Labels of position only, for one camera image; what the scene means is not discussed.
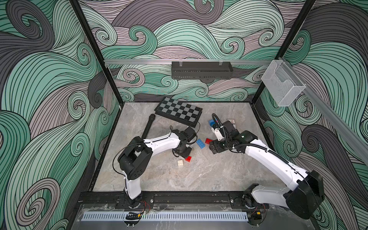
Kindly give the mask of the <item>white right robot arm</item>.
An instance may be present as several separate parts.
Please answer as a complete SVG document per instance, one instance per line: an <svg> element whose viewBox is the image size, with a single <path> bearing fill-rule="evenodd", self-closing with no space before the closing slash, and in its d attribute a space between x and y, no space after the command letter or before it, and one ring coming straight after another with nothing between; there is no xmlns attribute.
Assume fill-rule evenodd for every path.
<svg viewBox="0 0 368 230"><path fill-rule="evenodd" d="M323 177L315 170L307 171L280 156L249 131L226 133L213 130L210 142L213 154L231 150L254 158L275 174L284 187L253 185L246 190L251 207L271 204L288 208L302 219L309 219L324 201Z"/></svg>

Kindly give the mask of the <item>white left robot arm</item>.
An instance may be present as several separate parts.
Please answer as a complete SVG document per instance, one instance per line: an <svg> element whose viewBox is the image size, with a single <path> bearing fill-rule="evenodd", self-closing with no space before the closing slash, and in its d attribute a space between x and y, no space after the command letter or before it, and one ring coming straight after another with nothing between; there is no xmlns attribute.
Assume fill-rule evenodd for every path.
<svg viewBox="0 0 368 230"><path fill-rule="evenodd" d="M174 129L169 134L154 138L135 137L118 156L118 163L125 177L125 196L131 207L137 207L142 200L140 177L145 172L151 158L171 150L175 157L188 158L197 134L193 128L184 131Z"/></svg>

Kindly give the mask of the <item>light blue long lego brick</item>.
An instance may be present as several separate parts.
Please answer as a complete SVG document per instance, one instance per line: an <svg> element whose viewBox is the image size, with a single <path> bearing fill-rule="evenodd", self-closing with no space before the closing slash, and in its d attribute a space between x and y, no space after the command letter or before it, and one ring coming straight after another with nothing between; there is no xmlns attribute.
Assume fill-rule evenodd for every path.
<svg viewBox="0 0 368 230"><path fill-rule="evenodd" d="M200 139L198 139L198 140L196 141L196 144L197 144L201 149L203 149L203 148L205 148L205 147L206 147L205 143L204 143L202 140L200 140Z"/></svg>

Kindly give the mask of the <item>black green chessboard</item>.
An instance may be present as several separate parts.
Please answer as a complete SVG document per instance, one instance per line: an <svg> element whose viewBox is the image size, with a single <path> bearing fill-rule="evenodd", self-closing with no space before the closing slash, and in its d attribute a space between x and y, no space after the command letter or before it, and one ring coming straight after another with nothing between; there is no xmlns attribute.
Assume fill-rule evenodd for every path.
<svg viewBox="0 0 368 230"><path fill-rule="evenodd" d="M159 116L190 127L196 127L203 109L182 101L165 97L156 106L154 111L155 114Z"/></svg>

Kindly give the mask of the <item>black microphone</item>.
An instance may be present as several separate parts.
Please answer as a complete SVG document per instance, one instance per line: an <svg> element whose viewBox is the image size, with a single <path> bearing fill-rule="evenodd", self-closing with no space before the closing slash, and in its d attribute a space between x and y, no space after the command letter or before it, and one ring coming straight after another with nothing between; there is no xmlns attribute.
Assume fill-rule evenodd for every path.
<svg viewBox="0 0 368 230"><path fill-rule="evenodd" d="M151 126L152 126L152 124L153 124L153 122L154 122L154 120L155 120L155 119L156 119L155 114L151 114L151 115L149 115L148 122L147 122L147 124L146 124L146 126L145 126L145 129L144 129L144 131L143 131L143 134L142 134L142 136L141 136L141 138L142 138L143 140L147 138L147 135L148 135L148 133L149 133L149 131L150 131L150 128L151 128Z"/></svg>

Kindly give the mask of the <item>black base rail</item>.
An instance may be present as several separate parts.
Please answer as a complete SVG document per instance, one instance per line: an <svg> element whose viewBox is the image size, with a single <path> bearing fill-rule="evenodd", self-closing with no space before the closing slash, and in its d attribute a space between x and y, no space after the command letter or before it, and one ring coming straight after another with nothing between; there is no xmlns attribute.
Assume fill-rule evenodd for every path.
<svg viewBox="0 0 368 230"><path fill-rule="evenodd" d="M268 208L270 205L286 207L295 212L306 212L308 201L303 192L279 193L257 187L254 191L144 191L132 200L124 192L83 192L77 204L103 205L116 209L158 209L175 205L224 205L232 209Z"/></svg>

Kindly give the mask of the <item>black wall tray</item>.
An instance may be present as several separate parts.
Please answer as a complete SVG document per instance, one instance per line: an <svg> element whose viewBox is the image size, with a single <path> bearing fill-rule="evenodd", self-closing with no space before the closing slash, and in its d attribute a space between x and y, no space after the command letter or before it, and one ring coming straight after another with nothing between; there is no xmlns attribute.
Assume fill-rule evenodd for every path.
<svg viewBox="0 0 368 230"><path fill-rule="evenodd" d="M175 61L171 64L171 75L176 80L228 80L233 73L230 62Z"/></svg>

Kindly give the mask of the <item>clear plastic wall bin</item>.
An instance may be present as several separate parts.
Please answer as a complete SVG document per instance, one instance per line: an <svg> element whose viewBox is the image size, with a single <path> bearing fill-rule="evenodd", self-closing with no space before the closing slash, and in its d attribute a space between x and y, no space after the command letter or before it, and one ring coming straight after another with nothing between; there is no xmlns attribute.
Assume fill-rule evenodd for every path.
<svg viewBox="0 0 368 230"><path fill-rule="evenodd" d="M296 71L284 60L272 60L261 80L279 107L290 106L306 88Z"/></svg>

